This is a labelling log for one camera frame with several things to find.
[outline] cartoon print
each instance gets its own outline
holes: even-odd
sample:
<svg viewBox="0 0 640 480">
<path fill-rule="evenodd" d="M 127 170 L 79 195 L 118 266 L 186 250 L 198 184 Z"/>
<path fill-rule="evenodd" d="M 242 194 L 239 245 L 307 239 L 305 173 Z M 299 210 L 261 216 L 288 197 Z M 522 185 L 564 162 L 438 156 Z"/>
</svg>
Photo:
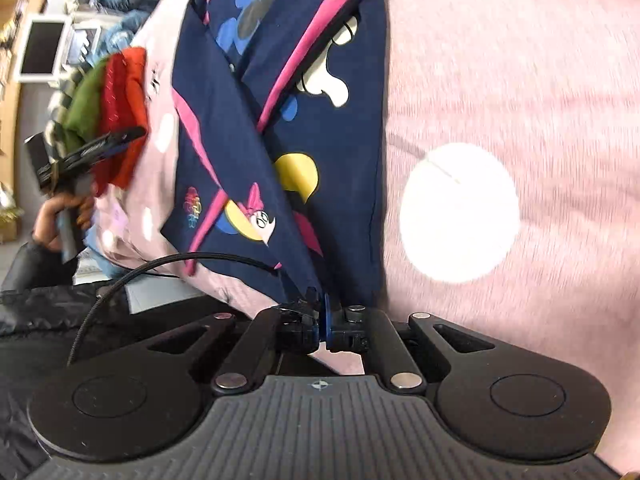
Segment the cartoon print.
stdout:
<svg viewBox="0 0 640 480">
<path fill-rule="evenodd" d="M 282 189 L 298 193 L 304 203 L 318 188 L 318 168 L 314 160 L 305 153 L 285 153 L 273 166 Z M 293 218 L 305 245 L 322 256 L 320 242 L 308 218 L 297 211 L 293 212 Z M 257 184 L 253 184 L 247 205 L 236 204 L 231 200 L 227 202 L 225 213 L 220 215 L 215 227 L 226 234 L 240 233 L 249 240 L 263 240 L 266 243 L 275 228 L 275 218 L 270 222 L 260 199 L 260 189 Z"/>
<path fill-rule="evenodd" d="M 191 229 L 195 229 L 200 213 L 202 213 L 202 204 L 200 203 L 200 197 L 198 196 L 198 190 L 194 187 L 190 187 L 187 190 L 187 195 L 184 198 L 184 210 L 189 215 L 187 216 L 187 222 Z"/>
<path fill-rule="evenodd" d="M 282 189 L 295 191 L 306 203 L 318 187 L 318 168 L 305 153 L 285 153 L 273 164 Z"/>
<path fill-rule="evenodd" d="M 220 25 L 216 43 L 225 52 L 229 52 L 231 45 L 236 46 L 238 54 L 242 55 L 249 40 L 258 28 L 260 20 L 271 7 L 274 0 L 236 0 L 236 7 L 240 9 L 238 18 L 229 18 Z"/>
<path fill-rule="evenodd" d="M 298 90 L 311 95 L 326 94 L 336 108 L 343 106 L 349 99 L 349 89 L 341 79 L 331 75 L 327 69 L 326 58 L 332 44 L 344 45 L 349 43 L 358 30 L 358 20 L 355 16 L 344 23 L 338 33 L 327 43 L 322 54 L 313 62 L 298 82 Z"/>
<path fill-rule="evenodd" d="M 236 204 L 231 200 L 226 203 L 225 216 L 237 232 L 249 240 L 262 240 L 265 244 L 268 244 L 276 227 L 276 219 L 270 219 L 264 210 L 257 182 L 251 186 L 246 204 Z"/>
<path fill-rule="evenodd" d="M 153 101 L 153 99 L 160 93 L 160 81 L 159 81 L 160 69 L 158 64 L 151 69 L 151 78 L 149 78 L 149 83 L 146 85 L 146 98 L 148 101 Z"/>
</svg>

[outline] white logo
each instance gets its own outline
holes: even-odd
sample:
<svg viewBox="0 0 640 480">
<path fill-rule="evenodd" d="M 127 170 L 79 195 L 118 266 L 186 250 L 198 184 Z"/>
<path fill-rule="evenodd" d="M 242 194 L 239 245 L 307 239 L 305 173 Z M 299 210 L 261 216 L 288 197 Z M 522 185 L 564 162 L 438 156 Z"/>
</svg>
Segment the white logo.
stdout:
<svg viewBox="0 0 640 480">
<path fill-rule="evenodd" d="M 346 83 L 337 77 L 331 75 L 327 69 L 327 55 L 332 44 L 344 45 L 349 43 L 358 30 L 358 20 L 355 16 L 351 16 L 348 22 L 345 22 L 338 33 L 333 37 L 326 47 L 313 62 L 311 67 L 302 75 L 302 79 L 298 81 L 298 90 L 311 95 L 326 94 L 336 108 L 343 106 L 349 99 L 349 88 Z"/>
<path fill-rule="evenodd" d="M 256 232 L 262 238 L 262 241 L 266 244 L 273 234 L 273 230 L 276 228 L 276 219 L 274 218 L 269 222 L 269 216 L 264 211 L 256 211 L 249 216 L 249 223 L 256 230 Z"/>
<path fill-rule="evenodd" d="M 316 390 L 318 390 L 320 392 L 320 391 L 324 390 L 325 388 L 328 388 L 329 386 L 331 386 L 331 384 L 329 384 L 324 379 L 318 379 L 315 383 L 311 383 L 309 386 L 311 386 L 312 388 L 315 388 Z"/>
</svg>

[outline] pink bedsheet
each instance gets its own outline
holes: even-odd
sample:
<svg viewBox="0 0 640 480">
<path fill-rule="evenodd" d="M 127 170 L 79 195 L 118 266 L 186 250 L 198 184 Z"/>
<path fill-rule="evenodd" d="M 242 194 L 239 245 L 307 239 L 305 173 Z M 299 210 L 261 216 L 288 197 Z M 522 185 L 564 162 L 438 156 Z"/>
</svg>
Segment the pink bedsheet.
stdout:
<svg viewBox="0 0 640 480">
<path fill-rule="evenodd" d="M 149 50 L 152 135 L 128 194 L 112 189 L 98 202 L 98 234 L 116 235 L 102 249 L 125 266 L 174 252 L 158 229 L 173 203 L 170 75 L 186 2 L 163 0 L 136 38 Z M 640 468 L 640 0 L 388 7 L 389 314 L 427 310 L 590 371 L 613 403 L 598 452 L 620 471 Z M 418 272 L 398 225 L 412 168 L 449 142 L 476 144 L 504 164 L 522 219 L 503 263 L 458 285 Z M 202 266 L 188 281 L 248 314 L 272 303 Z M 324 358 L 344 373 L 358 369 L 344 355 Z"/>
</svg>

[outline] folded clothes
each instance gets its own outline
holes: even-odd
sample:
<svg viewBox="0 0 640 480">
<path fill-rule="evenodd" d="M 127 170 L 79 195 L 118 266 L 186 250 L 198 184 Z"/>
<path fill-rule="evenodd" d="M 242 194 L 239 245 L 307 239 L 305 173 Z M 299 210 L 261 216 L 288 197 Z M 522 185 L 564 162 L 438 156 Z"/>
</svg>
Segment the folded clothes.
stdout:
<svg viewBox="0 0 640 480">
<path fill-rule="evenodd" d="M 100 132 L 118 132 L 131 126 L 148 130 L 143 91 L 146 51 L 141 47 L 127 48 L 113 54 L 104 77 L 101 99 Z M 107 185 L 127 189 L 136 163 L 146 142 L 146 136 L 133 141 L 127 150 L 94 168 L 96 195 L 101 196 Z"/>
<path fill-rule="evenodd" d="M 109 57 L 101 59 L 78 84 L 63 123 L 63 143 L 68 153 L 94 140 L 100 123 L 100 96 Z"/>
<path fill-rule="evenodd" d="M 67 155 L 68 149 L 65 145 L 65 121 L 68 109 L 73 102 L 78 86 L 93 67 L 87 63 L 81 63 L 70 72 L 65 73 L 58 81 L 58 90 L 51 96 L 47 112 L 49 120 L 44 128 L 44 136 L 50 139 L 60 155 Z"/>
</svg>

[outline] ribbed rubber surface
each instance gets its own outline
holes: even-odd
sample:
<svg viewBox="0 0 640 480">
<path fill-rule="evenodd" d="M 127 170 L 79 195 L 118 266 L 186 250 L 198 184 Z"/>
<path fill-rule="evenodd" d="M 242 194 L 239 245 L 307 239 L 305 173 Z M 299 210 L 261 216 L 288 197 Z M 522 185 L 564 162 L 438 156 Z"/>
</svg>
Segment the ribbed rubber surface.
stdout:
<svg viewBox="0 0 640 480">
<path fill-rule="evenodd" d="M 256 392 L 217 400 L 193 433 L 162 453 L 121 465 L 55 458 L 30 479 L 618 478 L 594 456 L 561 465 L 503 463 L 460 444 L 422 399 L 388 393 L 369 376 L 319 380 L 268 377 Z"/>
</svg>

